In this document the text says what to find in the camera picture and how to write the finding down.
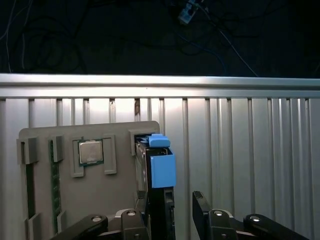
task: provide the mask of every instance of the black component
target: black component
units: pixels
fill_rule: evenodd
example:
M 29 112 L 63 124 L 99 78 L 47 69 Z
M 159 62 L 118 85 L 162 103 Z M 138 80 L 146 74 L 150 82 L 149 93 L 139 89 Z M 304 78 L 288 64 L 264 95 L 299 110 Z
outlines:
M 150 229 L 152 240 L 175 240 L 174 220 L 174 188 L 152 188 L 151 157 L 172 154 L 170 149 L 151 148 L 143 139 L 137 139 L 137 143 L 145 152 L 146 177 L 147 177 L 147 211 L 150 215 Z
M 137 192 L 137 200 L 135 204 L 135 209 L 139 211 L 142 215 L 144 225 L 148 225 L 148 196 L 146 191 Z
M 260 214 L 250 214 L 242 223 L 227 211 L 211 209 L 199 191 L 192 194 L 192 216 L 200 240 L 308 240 Z
M 199 234 L 200 240 L 208 239 L 207 224 L 208 214 L 212 208 L 200 191 L 192 194 L 192 218 Z
M 139 211 L 127 210 L 121 215 L 122 240 L 148 240 L 148 230 Z
M 237 240 L 231 228 L 229 215 L 222 210 L 212 209 L 199 191 L 192 194 L 192 217 L 200 240 Z
M 102 215 L 88 215 L 76 224 L 62 231 L 51 240 L 81 240 L 97 236 L 108 227 L 108 218 Z
M 243 223 L 244 227 L 254 235 L 265 239 L 308 240 L 306 237 L 260 214 L 246 216 Z

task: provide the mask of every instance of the dark background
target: dark background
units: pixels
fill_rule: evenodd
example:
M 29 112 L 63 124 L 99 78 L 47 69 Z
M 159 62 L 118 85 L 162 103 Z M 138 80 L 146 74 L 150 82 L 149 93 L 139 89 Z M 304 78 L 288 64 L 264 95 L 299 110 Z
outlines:
M 13 4 L 14 0 L 0 2 L 0 37 L 6 32 Z M 168 11 L 169 4 L 169 0 L 117 4 L 111 0 L 33 0 L 25 25 L 29 0 L 16 0 L 12 18 L 25 9 L 0 41 L 0 71 L 254 77 L 200 9 L 188 26 L 181 26 L 173 13 L 179 8 Z M 185 1 L 178 4 L 185 6 Z M 204 4 L 214 24 L 259 77 L 320 76 L 320 69 L 316 71 L 320 63 L 317 1 L 204 0 Z M 215 55 L 177 34 L 219 54 L 226 73 Z

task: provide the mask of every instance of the gray plastic bracket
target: gray plastic bracket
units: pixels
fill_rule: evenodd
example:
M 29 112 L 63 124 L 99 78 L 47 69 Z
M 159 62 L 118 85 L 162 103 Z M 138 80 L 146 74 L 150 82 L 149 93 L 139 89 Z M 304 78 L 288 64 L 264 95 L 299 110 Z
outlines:
M 142 134 L 155 134 L 157 129 L 155 128 L 140 128 L 140 129 L 130 129 L 130 144 L 131 144 L 131 155 L 136 155 L 136 145 L 135 145 L 135 136 Z
M 117 173 L 116 142 L 114 134 L 104 134 L 102 139 L 104 174 Z
M 82 137 L 72 138 L 70 141 L 70 170 L 72 178 L 82 178 L 85 176 L 84 167 L 79 165 L 79 146 L 78 141 L 82 140 Z
M 62 211 L 56 218 L 58 222 L 58 234 L 67 228 L 67 214 L 66 211 Z
M 29 240 L 41 240 L 41 214 L 37 213 L 28 221 Z
M 18 164 L 33 164 L 37 158 L 37 138 L 25 138 L 16 140 Z
M 55 163 L 64 159 L 63 137 L 52 136 L 49 140 L 53 141 L 53 161 Z

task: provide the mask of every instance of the white cable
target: white cable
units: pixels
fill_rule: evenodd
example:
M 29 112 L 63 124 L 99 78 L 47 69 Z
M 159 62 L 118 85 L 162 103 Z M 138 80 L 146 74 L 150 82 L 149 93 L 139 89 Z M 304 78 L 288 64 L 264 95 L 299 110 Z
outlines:
M 22 8 L 11 20 L 10 24 L 11 25 L 15 20 L 16 18 L 27 8 L 28 6 L 25 6 L 24 8 Z M 0 37 L 0 41 L 7 35 L 7 32 L 9 31 L 10 29 L 10 26 L 5 30 L 5 32 L 3 33 L 3 35 Z
M 30 9 L 32 6 L 34 0 L 29 0 L 29 8 L 28 8 L 28 12 L 26 14 L 25 17 L 25 21 L 24 21 L 24 25 L 23 27 L 26 26 L 28 18 L 29 18 L 29 13 L 30 13 Z M 22 69 L 25 69 L 25 51 L 26 51 L 26 42 L 25 42 L 25 34 L 22 34 L 22 56 L 21 56 L 21 65 L 22 65 Z
M 9 38 L 9 28 L 10 28 L 10 25 L 11 25 L 12 15 L 13 15 L 14 10 L 15 10 L 16 2 L 17 2 L 17 0 L 14 0 L 13 7 L 11 9 L 11 13 L 10 13 L 10 17 L 9 17 L 9 21 L 8 21 L 8 26 L 6 27 L 5 46 L 6 46 L 6 55 L 7 55 L 7 59 L 8 59 L 8 68 L 9 68 L 9 72 L 10 73 L 11 73 L 11 66 L 10 66 L 10 57 L 9 57 L 9 48 L 8 48 L 8 38 Z
M 206 15 L 206 17 L 210 20 L 210 22 L 217 27 L 217 25 L 215 25 L 212 20 L 211 17 L 209 16 L 208 12 L 199 4 L 196 4 L 196 6 L 198 8 L 200 8 L 204 14 Z M 231 43 L 231 41 L 227 38 L 227 36 L 218 28 L 220 34 L 225 38 L 225 40 L 227 40 L 227 42 L 230 44 L 230 46 L 232 47 L 233 51 L 238 55 L 238 57 L 241 59 L 241 61 L 247 66 L 247 68 L 256 76 L 259 77 L 258 74 L 256 74 L 256 72 L 249 66 L 249 64 L 241 57 L 241 55 L 239 54 L 239 52 L 236 50 L 235 46 Z
M 8 20 L 8 25 L 6 26 L 5 32 L 0 37 L 0 40 L 2 40 L 8 33 L 8 30 L 9 30 L 10 25 L 11 25 L 12 14 L 14 13 L 14 10 L 15 10 L 16 2 L 17 2 L 17 0 L 14 0 L 13 6 L 12 6 L 12 9 L 11 9 L 11 13 L 10 13 L 10 16 L 9 16 L 9 20 Z

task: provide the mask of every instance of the blue cable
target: blue cable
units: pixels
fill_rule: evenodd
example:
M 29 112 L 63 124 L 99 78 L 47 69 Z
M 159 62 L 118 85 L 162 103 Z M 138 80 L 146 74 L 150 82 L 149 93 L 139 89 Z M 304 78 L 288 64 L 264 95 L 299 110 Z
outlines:
M 203 50 L 203 51 L 205 51 L 205 52 L 207 52 L 207 53 L 209 53 L 209 54 L 214 55 L 214 56 L 219 60 L 219 62 L 221 63 L 221 65 L 223 66 L 224 75 L 227 75 L 226 65 L 225 65 L 224 61 L 222 60 L 222 58 L 221 58 L 221 56 L 220 56 L 219 54 L 217 54 L 216 52 L 214 52 L 214 51 L 212 51 L 212 50 L 210 50 L 210 49 L 207 49 L 207 48 L 205 48 L 205 47 L 203 47 L 203 46 L 201 46 L 201 45 L 199 45 L 199 44 L 197 44 L 197 43 L 194 43 L 194 42 L 186 39 L 184 36 L 182 36 L 180 33 L 178 33 L 177 31 L 175 31 L 174 29 L 173 29 L 173 31 L 174 31 L 174 33 L 175 33 L 179 38 L 181 38 L 182 40 L 184 40 L 184 41 L 186 41 L 187 43 L 191 44 L 192 46 L 194 46 L 194 47 L 196 47 L 196 48 L 198 48 L 198 49 L 201 49 L 201 50 Z

